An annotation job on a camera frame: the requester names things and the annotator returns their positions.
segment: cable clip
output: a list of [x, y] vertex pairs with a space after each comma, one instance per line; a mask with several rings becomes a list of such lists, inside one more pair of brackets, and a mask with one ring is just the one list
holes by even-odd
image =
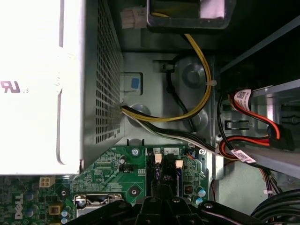
[[206, 82], [206, 85], [207, 85], [207, 86], [212, 86], [212, 87], [214, 87], [214, 86], [216, 86], [216, 84], [217, 84], [217, 81], [216, 81], [216, 80], [211, 80], [211, 81], [209, 81], [209, 82]]
[[171, 70], [171, 71], [174, 71], [175, 66], [174, 66], [173, 64], [164, 64], [164, 65], [163, 65], [163, 69], [164, 69], [164, 70]]

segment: white sticker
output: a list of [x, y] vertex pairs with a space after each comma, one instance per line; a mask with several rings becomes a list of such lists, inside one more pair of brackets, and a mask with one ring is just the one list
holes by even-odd
[[272, 194], [272, 193], [273, 193], [273, 191], [264, 190], [264, 191], [263, 191], [263, 193], [264, 193], [265, 195], [267, 195], [267, 194]]
[[249, 105], [248, 105], [250, 96], [251, 96], [251, 89], [240, 90], [234, 95], [234, 100], [243, 109], [250, 111]]
[[231, 150], [232, 154], [236, 156], [240, 161], [245, 163], [255, 163], [256, 161], [252, 159], [249, 155], [247, 155], [242, 150]]
[[147, 27], [147, 8], [137, 6], [133, 8], [126, 8], [120, 12], [122, 20], [122, 28], [141, 29]]
[[133, 16], [135, 18], [135, 29], [141, 29], [147, 27], [147, 10], [146, 7], [135, 7], [132, 9]]

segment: barcode sticker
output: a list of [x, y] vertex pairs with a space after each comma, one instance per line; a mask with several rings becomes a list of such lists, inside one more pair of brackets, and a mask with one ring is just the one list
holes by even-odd
[[252, 159], [249, 155], [247, 155], [242, 150], [231, 150], [231, 152], [238, 158], [240, 161], [245, 163], [255, 163], [256, 161]]
[[234, 95], [234, 100], [243, 108], [246, 109], [247, 111], [250, 111], [249, 109], [249, 99], [251, 96], [251, 89], [245, 89], [245, 90], [240, 90]]

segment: screw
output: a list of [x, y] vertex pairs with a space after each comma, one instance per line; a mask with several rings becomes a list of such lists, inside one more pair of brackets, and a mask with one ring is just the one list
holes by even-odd
[[173, 201], [174, 203], [179, 203], [179, 202], [180, 202], [180, 199], [179, 199], [179, 198], [174, 198], [172, 201]]
[[204, 150], [204, 149], [199, 149], [199, 154], [200, 155], [204, 155], [206, 153], [206, 150]]
[[79, 207], [84, 207], [85, 206], [84, 201], [79, 201], [77, 204], [78, 204]]
[[138, 155], [140, 154], [140, 151], [139, 151], [138, 149], [132, 149], [132, 150], [131, 150], [131, 154], [132, 154], [133, 156], [138, 156]]
[[205, 208], [208, 208], [208, 209], [211, 209], [211, 208], [212, 208], [212, 204], [210, 204], [210, 203], [205, 203], [205, 204], [204, 204], [204, 207], [205, 207]]
[[125, 208], [126, 207], [126, 204], [125, 203], [121, 203], [120, 205], [119, 205], [119, 208]]

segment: grey metal panel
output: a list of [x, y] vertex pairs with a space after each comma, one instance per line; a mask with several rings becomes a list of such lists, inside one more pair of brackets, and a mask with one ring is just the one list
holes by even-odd
[[300, 103], [300, 79], [255, 90], [252, 92], [250, 101], [256, 105], [298, 105]]
[[260, 147], [239, 147], [256, 163], [300, 179], [300, 153]]
[[86, 12], [83, 169], [123, 136], [123, 57], [106, 0], [86, 1]]
[[[181, 109], [174, 102], [169, 93], [166, 92], [165, 72], [160, 71], [159, 63], [172, 60], [176, 54], [164, 53], [124, 53], [125, 73], [142, 74], [141, 95], [133, 95], [131, 92], [125, 93], [124, 102], [129, 106], [142, 106], [145, 113], [153, 116], [172, 117], [182, 114]], [[207, 57], [209, 64], [213, 67], [213, 58]], [[205, 90], [205, 77], [203, 67], [196, 57], [187, 57], [178, 62], [175, 73], [172, 75], [172, 81], [176, 91], [185, 103], [188, 110], [193, 109], [202, 99]], [[211, 98], [205, 108], [195, 116], [194, 122], [198, 129], [197, 134], [205, 138], [207, 142], [212, 141], [213, 118], [212, 108], [213, 99]], [[162, 128], [173, 128], [187, 131], [188, 125], [183, 122], [156, 123], [156, 126]], [[125, 137], [118, 144], [126, 144], [127, 139], [145, 139], [145, 144], [170, 144], [172, 140], [157, 138], [145, 131], [142, 127], [133, 126], [125, 118]]]

